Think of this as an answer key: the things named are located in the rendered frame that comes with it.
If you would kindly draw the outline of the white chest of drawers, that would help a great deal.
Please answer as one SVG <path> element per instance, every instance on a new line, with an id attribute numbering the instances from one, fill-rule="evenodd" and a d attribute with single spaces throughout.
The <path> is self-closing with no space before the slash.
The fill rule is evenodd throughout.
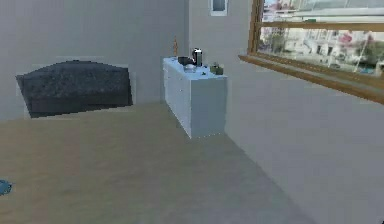
<path id="1" fill-rule="evenodd" d="M 185 72 L 175 57 L 163 59 L 165 101 L 189 138 L 224 132 L 227 76 L 208 68 Z"/>

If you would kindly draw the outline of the black and white kettle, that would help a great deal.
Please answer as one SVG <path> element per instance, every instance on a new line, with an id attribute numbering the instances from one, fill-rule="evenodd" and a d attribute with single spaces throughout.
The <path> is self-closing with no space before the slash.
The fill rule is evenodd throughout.
<path id="1" fill-rule="evenodd" d="M 192 52 L 194 64 L 197 67 L 202 66 L 202 50 L 200 48 L 194 48 Z"/>

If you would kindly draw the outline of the dark grey sofa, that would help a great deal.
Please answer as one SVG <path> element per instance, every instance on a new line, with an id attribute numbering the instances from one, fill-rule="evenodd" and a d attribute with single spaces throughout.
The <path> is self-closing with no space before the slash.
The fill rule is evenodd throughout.
<path id="1" fill-rule="evenodd" d="M 16 75 L 31 118 L 131 106 L 129 70 L 72 60 Z"/>

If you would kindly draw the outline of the wooden framed window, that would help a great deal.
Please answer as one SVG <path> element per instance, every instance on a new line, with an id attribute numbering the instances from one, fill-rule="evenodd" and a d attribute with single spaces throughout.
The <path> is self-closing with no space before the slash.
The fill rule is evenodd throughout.
<path id="1" fill-rule="evenodd" d="M 240 59 L 384 105 L 384 0 L 252 0 Z"/>

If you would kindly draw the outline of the blue object on floor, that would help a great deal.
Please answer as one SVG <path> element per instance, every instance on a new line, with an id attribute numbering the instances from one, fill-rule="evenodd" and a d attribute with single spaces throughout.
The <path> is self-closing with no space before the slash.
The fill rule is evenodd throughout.
<path id="1" fill-rule="evenodd" d="M 0 180 L 0 196 L 11 192 L 13 184 L 6 180 Z"/>

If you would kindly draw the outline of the white framed wall picture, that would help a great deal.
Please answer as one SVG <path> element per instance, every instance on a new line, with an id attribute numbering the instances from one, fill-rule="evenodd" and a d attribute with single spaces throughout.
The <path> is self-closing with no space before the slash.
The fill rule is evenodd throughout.
<path id="1" fill-rule="evenodd" d="M 210 0 L 211 16 L 226 16 L 228 13 L 228 0 Z"/>

